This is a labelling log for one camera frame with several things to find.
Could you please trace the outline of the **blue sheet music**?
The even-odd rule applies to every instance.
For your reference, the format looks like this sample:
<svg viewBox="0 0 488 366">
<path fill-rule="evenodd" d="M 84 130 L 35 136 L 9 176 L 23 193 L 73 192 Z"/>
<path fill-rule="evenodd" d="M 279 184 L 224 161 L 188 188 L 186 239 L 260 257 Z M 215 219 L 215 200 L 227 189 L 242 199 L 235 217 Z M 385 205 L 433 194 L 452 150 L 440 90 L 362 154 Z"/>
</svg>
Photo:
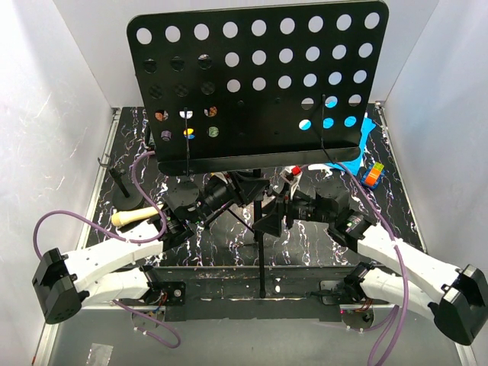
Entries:
<svg viewBox="0 0 488 366">
<path fill-rule="evenodd" d="M 366 145 L 368 138 L 370 136 L 371 131 L 376 127 L 375 122 L 371 118 L 369 118 L 368 113 L 365 113 L 362 125 L 361 125 L 361 139 L 359 142 L 359 149 L 360 149 L 360 154 L 356 159 L 347 161 L 347 162 L 342 162 L 342 164 L 350 170 L 350 172 L 353 175 L 357 175 L 359 173 L 360 167 L 364 166 L 363 163 L 363 157 L 364 157 L 364 151 L 366 150 Z M 328 164 L 331 167 L 334 167 L 334 169 L 338 169 L 340 171 L 343 171 L 343 168 L 338 165 L 337 163 L 324 163 Z M 303 167 L 303 171 L 308 170 L 307 167 L 308 165 L 300 165 Z"/>
</svg>

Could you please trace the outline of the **black music stand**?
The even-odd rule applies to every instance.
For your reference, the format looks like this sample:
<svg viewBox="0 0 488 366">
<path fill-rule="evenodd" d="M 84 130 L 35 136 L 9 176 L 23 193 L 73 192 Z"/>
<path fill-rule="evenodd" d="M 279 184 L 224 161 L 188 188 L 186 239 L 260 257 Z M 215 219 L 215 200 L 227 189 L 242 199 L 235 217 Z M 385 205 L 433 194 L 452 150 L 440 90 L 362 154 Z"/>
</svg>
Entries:
<svg viewBox="0 0 488 366">
<path fill-rule="evenodd" d="M 262 178 L 357 158 L 388 18 L 382 1 L 134 17 L 127 40 L 159 171 Z M 270 185 L 254 222 L 289 193 Z"/>
</svg>

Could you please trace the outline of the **black microphone stand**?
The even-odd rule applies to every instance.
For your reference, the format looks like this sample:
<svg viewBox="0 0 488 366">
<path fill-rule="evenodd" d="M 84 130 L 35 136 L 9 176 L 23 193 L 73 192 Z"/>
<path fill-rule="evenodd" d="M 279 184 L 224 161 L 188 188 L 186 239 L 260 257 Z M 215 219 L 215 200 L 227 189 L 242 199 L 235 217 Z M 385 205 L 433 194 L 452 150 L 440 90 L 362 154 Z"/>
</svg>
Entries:
<svg viewBox="0 0 488 366">
<path fill-rule="evenodd" d="M 112 204 L 117 211 L 130 211 L 141 208 L 144 198 L 135 184 L 124 178 L 126 171 L 117 170 L 111 166 L 108 172 L 115 183 L 112 194 Z"/>
</svg>

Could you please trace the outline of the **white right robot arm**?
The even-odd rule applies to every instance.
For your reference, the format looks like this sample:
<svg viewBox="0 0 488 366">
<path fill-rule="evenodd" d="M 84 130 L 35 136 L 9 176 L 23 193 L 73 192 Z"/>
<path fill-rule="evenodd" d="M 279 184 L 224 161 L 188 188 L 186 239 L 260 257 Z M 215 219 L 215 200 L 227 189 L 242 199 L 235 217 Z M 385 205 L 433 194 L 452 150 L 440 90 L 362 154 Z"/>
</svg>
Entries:
<svg viewBox="0 0 488 366">
<path fill-rule="evenodd" d="M 459 268 L 390 237 L 381 225 L 352 209 L 346 194 L 279 194 L 262 212 L 255 230 L 280 236 L 297 220 L 325 223 L 339 245 L 391 270 L 358 265 L 344 279 L 346 297 L 354 303 L 371 298 L 406 305 L 461 345 L 471 345 L 487 321 L 487 280 L 479 268 Z"/>
</svg>

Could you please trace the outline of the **white sheet music page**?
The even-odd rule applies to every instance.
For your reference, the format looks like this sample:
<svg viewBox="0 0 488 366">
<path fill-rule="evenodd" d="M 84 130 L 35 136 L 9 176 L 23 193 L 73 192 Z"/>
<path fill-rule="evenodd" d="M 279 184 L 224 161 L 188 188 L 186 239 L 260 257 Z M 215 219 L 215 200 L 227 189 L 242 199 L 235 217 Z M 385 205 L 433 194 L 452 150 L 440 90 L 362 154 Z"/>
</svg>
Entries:
<svg viewBox="0 0 488 366">
<path fill-rule="evenodd" d="M 319 163 L 319 164 L 310 164 L 308 165 L 307 169 L 309 171 L 332 171 L 334 167 L 329 166 L 328 164 Z"/>
</svg>

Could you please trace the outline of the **orange green blue block toy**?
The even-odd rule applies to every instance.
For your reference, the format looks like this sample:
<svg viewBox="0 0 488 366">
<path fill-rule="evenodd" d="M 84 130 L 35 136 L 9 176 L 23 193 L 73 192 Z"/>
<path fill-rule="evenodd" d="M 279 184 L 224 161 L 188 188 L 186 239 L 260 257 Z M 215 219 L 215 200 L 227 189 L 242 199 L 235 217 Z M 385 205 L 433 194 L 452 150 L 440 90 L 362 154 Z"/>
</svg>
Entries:
<svg viewBox="0 0 488 366">
<path fill-rule="evenodd" d="M 384 164 L 376 162 L 373 165 L 370 165 L 367 171 L 364 173 L 361 178 L 361 184 L 366 188 L 374 190 L 381 183 L 384 173 Z"/>
</svg>

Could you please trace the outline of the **black poker chip case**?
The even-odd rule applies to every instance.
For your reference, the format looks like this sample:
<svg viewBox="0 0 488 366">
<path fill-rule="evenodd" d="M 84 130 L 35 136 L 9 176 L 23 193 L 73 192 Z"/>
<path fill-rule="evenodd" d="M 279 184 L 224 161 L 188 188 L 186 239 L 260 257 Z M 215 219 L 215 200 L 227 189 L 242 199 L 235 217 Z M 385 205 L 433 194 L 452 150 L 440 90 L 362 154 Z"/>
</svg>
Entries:
<svg viewBox="0 0 488 366">
<path fill-rule="evenodd" d="M 148 151 L 154 151 L 156 149 L 156 142 L 153 136 L 153 129 L 152 129 L 152 122 L 155 120 L 153 114 L 146 109 L 146 127 L 145 127 L 145 138 L 144 138 L 144 144 L 146 147 L 146 150 Z"/>
</svg>

